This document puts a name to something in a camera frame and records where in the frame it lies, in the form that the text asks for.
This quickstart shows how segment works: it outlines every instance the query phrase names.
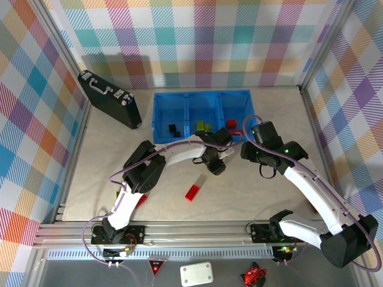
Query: aluminum frame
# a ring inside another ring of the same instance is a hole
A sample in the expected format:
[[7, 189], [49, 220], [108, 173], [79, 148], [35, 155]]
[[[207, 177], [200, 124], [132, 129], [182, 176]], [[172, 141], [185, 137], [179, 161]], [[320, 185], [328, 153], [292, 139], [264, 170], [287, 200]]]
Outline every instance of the aluminum frame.
[[81, 72], [80, 67], [77, 65], [68, 45], [66, 44], [60, 29], [52, 19], [49, 10], [45, 6], [43, 0], [28, 0], [40, 22], [48, 32], [50, 39], [56, 47], [59, 54], [62, 56], [65, 64], [70, 68], [73, 75], [78, 75]]
[[334, 22], [329, 28], [326, 36], [323, 39], [322, 45], [315, 56], [310, 68], [307, 71], [306, 76], [302, 81], [302, 90], [305, 90], [309, 87], [310, 83], [317, 75], [321, 65], [323, 64], [324, 59], [327, 54], [333, 47], [336, 38], [339, 36], [344, 24], [346, 23], [348, 16], [353, 11], [358, 0], [344, 0], [341, 8], [339, 9], [337, 15], [335, 16]]
[[[268, 224], [269, 221], [252, 221]], [[86, 222], [65, 221], [42, 224], [38, 230], [35, 248], [82, 247], [81, 232]], [[249, 221], [131, 221], [130, 225], [144, 225], [144, 244], [137, 248], [201, 248], [239, 246], [285, 246], [283, 243], [252, 243], [245, 231]], [[92, 227], [85, 230], [85, 240], [90, 244]]]

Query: plaid wallpaper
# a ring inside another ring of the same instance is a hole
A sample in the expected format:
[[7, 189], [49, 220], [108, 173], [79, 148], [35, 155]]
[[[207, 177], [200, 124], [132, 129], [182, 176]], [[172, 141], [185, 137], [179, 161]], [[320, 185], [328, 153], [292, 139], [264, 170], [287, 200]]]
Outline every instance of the plaid wallpaper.
[[296, 85], [336, 0], [45, 3], [82, 67], [150, 88]]
[[0, 7], [0, 286], [19, 286], [85, 98], [27, 0]]
[[[359, 0], [309, 87], [336, 190], [379, 221], [383, 247], [383, 0]], [[369, 252], [373, 265], [376, 259]]]
[[311, 67], [312, 65], [312, 61], [314, 61], [315, 57], [317, 56], [318, 52], [320, 51], [321, 47], [322, 47], [322, 44], [323, 44], [323, 40], [325, 39], [325, 37], [327, 36], [328, 32], [329, 32], [329, 29], [330, 29], [330, 26], [333, 24], [334, 22], [334, 19], [335, 17], [337, 16], [338, 12], [339, 12], [339, 9], [341, 8], [342, 4], [345, 2], [345, 0], [336, 0], [336, 3], [333, 7], [333, 10], [331, 12], [331, 15], [330, 17], [327, 19], [326, 21], [326, 24], [324, 25], [323, 27], [323, 30], [320, 34], [320, 36], [318, 37], [318, 40], [317, 42], [315, 43], [315, 46], [314, 48], [312, 49], [311, 51], [311, 54], [309, 56], [309, 59], [308, 61], [306, 62], [306, 65], [303, 69], [303, 72], [302, 74], [300, 75], [300, 78], [298, 80], [298, 84], [302, 84], [303, 83], [303, 80], [305, 79], [306, 77], [306, 74], [308, 72], [308, 69]]

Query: bin compartment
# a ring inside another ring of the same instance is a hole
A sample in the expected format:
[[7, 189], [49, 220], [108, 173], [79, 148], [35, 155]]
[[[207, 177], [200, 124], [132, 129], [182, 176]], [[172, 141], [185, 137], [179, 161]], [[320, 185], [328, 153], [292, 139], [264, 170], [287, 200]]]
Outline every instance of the bin compartment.
[[211, 131], [215, 133], [221, 128], [221, 105], [216, 91], [189, 93], [189, 124], [190, 134], [197, 131], [197, 122], [210, 124]]
[[[185, 138], [186, 104], [183, 93], [157, 93], [153, 105], [153, 139], [155, 144], [166, 144]], [[181, 137], [175, 138], [169, 125], [175, 124]]]
[[[228, 120], [236, 120], [236, 129], [242, 130], [245, 117], [248, 115], [254, 115], [254, 107], [253, 102], [251, 101], [250, 91], [221, 91], [220, 96], [224, 126], [226, 126], [226, 122]], [[255, 119], [251, 119], [247, 123], [246, 130], [249, 134], [251, 134], [250, 128], [256, 124], [257, 121]], [[240, 140], [241, 136], [234, 136], [233, 138], [234, 141], [237, 142]]]

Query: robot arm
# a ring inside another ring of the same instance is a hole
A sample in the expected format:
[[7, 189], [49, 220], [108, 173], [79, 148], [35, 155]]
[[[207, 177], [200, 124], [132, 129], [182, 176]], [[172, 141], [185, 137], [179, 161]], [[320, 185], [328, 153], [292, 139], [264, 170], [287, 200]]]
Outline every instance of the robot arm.
[[315, 177], [308, 174], [301, 167], [285, 158], [267, 153], [252, 143], [244, 143], [241, 157], [252, 162], [271, 166], [291, 181], [310, 201], [313, 207], [322, 216], [322, 221], [311, 221], [301, 218], [290, 210], [283, 210], [270, 218], [270, 231], [276, 240], [284, 236], [295, 237], [322, 250], [324, 256], [335, 266], [342, 268], [361, 254], [371, 248], [366, 236], [357, 225], [342, 211], [341, 207], [331, 198], [318, 183], [318, 178], [324, 182], [328, 190], [333, 193], [346, 207], [346, 210], [359, 219], [359, 223], [375, 238], [378, 222], [372, 215], [363, 217], [356, 209], [350, 206], [333, 188], [324, 180], [308, 158], [307, 153], [296, 142], [283, 144], [271, 122], [261, 123], [252, 128], [257, 144], [287, 154], [289, 157], [313, 171]]
[[[198, 133], [187, 139], [178, 141], [201, 141], [216, 145], [225, 146], [232, 141], [232, 136], [226, 129], [221, 129], [217, 133]], [[123, 185], [120, 194], [112, 208], [112, 214], [102, 220], [107, 240], [113, 243], [118, 242], [119, 237], [123, 235], [124, 229], [129, 225], [130, 216], [135, 206], [143, 194], [149, 192], [157, 184], [164, 168], [191, 158], [199, 158], [205, 163], [208, 170], [214, 175], [221, 174], [226, 166], [223, 158], [234, 152], [232, 148], [228, 148], [223, 152], [219, 152], [216, 148], [205, 146], [199, 143], [179, 144], [177, 142], [170, 143], [171, 149], [159, 155], [152, 157], [148, 163], [143, 163], [134, 169], [123, 174]], [[142, 142], [135, 152], [130, 156], [124, 164], [124, 169], [143, 160], [149, 155], [166, 148], [168, 144], [153, 145], [150, 141]]]

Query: metal rail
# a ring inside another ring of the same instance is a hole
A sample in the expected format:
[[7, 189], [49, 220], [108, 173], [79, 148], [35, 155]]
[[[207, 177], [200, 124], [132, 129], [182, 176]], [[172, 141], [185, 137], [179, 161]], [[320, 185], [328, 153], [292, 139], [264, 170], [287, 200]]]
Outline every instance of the metal rail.
[[323, 40], [318, 54], [312, 62], [312, 65], [310, 66], [309, 70], [307, 71], [305, 78], [303, 79], [302, 89], [307, 89], [312, 80], [317, 75], [324, 59], [326, 58], [329, 51], [332, 49], [338, 35], [340, 34], [344, 24], [348, 19], [348, 16], [353, 11], [357, 2], [358, 0], [345, 0], [343, 2], [341, 8], [339, 9], [339, 12], [337, 13], [334, 19], [334, 22], [330, 26], [329, 31], [327, 32]]
[[[251, 236], [245, 231], [247, 223], [248, 221], [132, 221], [130, 225], [146, 226], [144, 244], [137, 246], [138, 249], [286, 245], [286, 243], [252, 243]], [[267, 224], [268, 221], [255, 223]], [[34, 247], [82, 247], [81, 233], [84, 224], [83, 221], [43, 224], [37, 233]], [[84, 235], [87, 244], [90, 244], [91, 227], [86, 228]]]

